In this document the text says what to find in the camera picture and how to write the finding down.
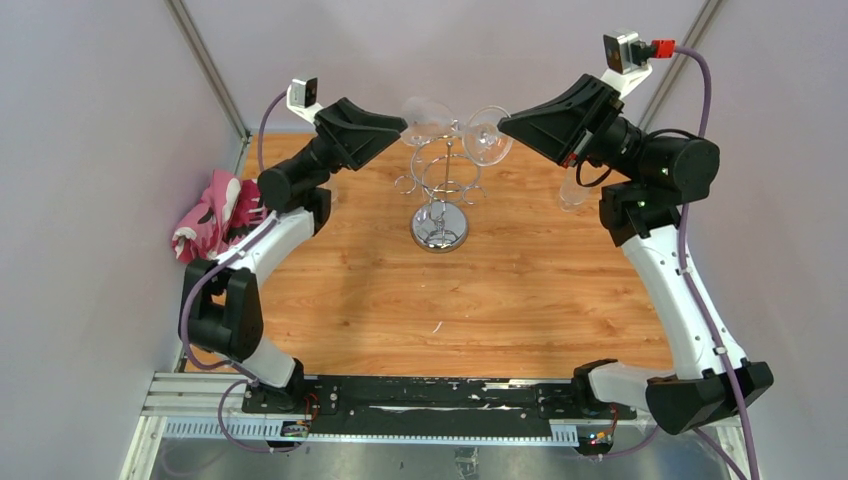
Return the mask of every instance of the pink cloth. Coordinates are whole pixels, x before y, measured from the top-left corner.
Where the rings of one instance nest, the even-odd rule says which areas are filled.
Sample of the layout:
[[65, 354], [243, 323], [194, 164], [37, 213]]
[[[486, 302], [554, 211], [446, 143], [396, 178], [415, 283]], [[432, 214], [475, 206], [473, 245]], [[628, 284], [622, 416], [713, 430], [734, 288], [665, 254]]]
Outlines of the pink cloth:
[[209, 187], [174, 231], [171, 246], [177, 260], [214, 260], [262, 223], [268, 211], [256, 180], [240, 181], [230, 172], [215, 170]]

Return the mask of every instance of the reflective floor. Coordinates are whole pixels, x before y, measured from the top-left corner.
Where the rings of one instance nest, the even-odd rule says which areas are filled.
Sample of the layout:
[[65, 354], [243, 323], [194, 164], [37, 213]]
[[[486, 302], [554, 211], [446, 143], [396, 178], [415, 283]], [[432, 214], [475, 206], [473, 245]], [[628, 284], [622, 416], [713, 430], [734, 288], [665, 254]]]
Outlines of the reflective floor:
[[[622, 425], [616, 437], [613, 451], [638, 444], [643, 434], [636, 427]], [[660, 433], [638, 453], [600, 462], [581, 457], [571, 448], [307, 442], [291, 453], [268, 455], [241, 451], [225, 440], [170, 439], [160, 446], [151, 479], [173, 478], [721, 480], [732, 477], [722, 460], [694, 434], [670, 437]]]

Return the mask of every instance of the gray wall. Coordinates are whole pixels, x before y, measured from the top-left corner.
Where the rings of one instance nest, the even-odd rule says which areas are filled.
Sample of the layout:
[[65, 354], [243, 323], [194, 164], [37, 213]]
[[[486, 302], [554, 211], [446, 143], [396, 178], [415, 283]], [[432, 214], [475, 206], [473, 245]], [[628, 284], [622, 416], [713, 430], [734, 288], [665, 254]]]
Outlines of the gray wall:
[[0, 478], [114, 479], [236, 138], [162, 1], [0, 6]]
[[[725, 3], [700, 47], [722, 165], [692, 208], [692, 250], [724, 321], [776, 376], [752, 409], [767, 478], [844, 478], [848, 6]], [[690, 65], [653, 126], [695, 131], [701, 95]]]
[[[606, 69], [601, 36], [627, 27], [682, 38], [700, 1], [652, 0], [187, 0], [245, 122], [259, 127], [293, 76], [319, 77], [319, 101], [347, 96], [400, 113], [425, 95], [462, 121], [500, 105], [516, 112]], [[639, 119], [666, 62], [628, 98]], [[310, 130], [280, 108], [271, 130]]]

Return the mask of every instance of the wooden tabletop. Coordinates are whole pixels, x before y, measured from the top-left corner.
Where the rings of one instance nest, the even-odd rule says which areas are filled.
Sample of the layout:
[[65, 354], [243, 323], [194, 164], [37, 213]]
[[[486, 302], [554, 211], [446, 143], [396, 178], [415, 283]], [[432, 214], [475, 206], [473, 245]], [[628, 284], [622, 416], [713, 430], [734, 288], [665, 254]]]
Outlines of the wooden tabletop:
[[[267, 135], [266, 164], [309, 138]], [[600, 225], [597, 191], [562, 212], [564, 171], [515, 144], [483, 170], [488, 198], [463, 207], [467, 241], [428, 253], [409, 229], [423, 196], [393, 185], [413, 151], [397, 142], [340, 172], [329, 223], [262, 287], [266, 335], [307, 373], [566, 378], [608, 357], [671, 366], [645, 288]], [[473, 177], [460, 163], [451, 170]], [[244, 177], [257, 175], [254, 141]]]

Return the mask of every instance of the robotic arm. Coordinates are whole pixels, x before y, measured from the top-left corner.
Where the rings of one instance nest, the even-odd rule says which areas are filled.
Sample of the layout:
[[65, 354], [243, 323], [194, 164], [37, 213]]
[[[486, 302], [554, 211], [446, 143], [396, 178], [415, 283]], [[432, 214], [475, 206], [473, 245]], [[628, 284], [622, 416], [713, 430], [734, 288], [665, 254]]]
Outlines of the robotic arm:
[[585, 409], [599, 411], [612, 402], [629, 405], [649, 411], [663, 430], [678, 434], [738, 411], [720, 354], [728, 355], [746, 404], [774, 378], [765, 362], [747, 359], [689, 262], [686, 273], [704, 292], [706, 309], [723, 340], [724, 346], [717, 347], [679, 268], [683, 252], [678, 250], [677, 207], [709, 195], [718, 172], [718, 146], [680, 130], [646, 133], [620, 116], [621, 99], [651, 73], [648, 58], [670, 56], [673, 44], [647, 45], [635, 32], [616, 31], [604, 37], [604, 46], [609, 69], [601, 79], [583, 75], [559, 97], [504, 118], [498, 128], [558, 165], [589, 162], [629, 179], [602, 188], [601, 224], [651, 296], [668, 336], [674, 371], [607, 359], [575, 369], [574, 381]]
[[[259, 287], [295, 248], [312, 238], [330, 217], [331, 194], [320, 188], [341, 168], [359, 170], [400, 138], [406, 122], [366, 112], [347, 98], [322, 107], [317, 79], [295, 79], [287, 90], [289, 110], [315, 125], [318, 135], [292, 158], [259, 175], [268, 218], [214, 261], [186, 267], [183, 308], [191, 343], [236, 363], [254, 375], [263, 393], [282, 408], [303, 397], [303, 364], [263, 335]], [[226, 266], [190, 297], [204, 275]], [[223, 304], [215, 297], [226, 293]]]

